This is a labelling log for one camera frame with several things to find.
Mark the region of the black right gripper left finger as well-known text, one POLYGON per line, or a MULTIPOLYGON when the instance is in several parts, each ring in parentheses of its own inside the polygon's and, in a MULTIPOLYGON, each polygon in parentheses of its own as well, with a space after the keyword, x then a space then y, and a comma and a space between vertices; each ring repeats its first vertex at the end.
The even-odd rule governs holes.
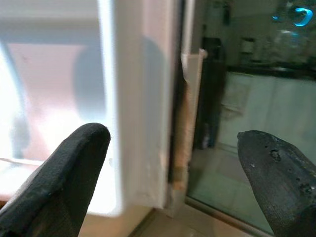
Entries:
POLYGON ((1 236, 78 236, 110 140, 99 123, 82 125, 67 137, 1 209, 1 236))

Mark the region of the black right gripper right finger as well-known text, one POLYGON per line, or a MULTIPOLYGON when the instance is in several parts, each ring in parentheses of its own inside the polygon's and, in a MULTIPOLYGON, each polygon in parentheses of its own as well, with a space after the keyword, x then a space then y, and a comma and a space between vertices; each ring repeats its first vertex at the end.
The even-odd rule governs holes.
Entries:
POLYGON ((237 135, 237 153, 255 199, 276 237, 316 235, 316 166, 269 133, 237 135))

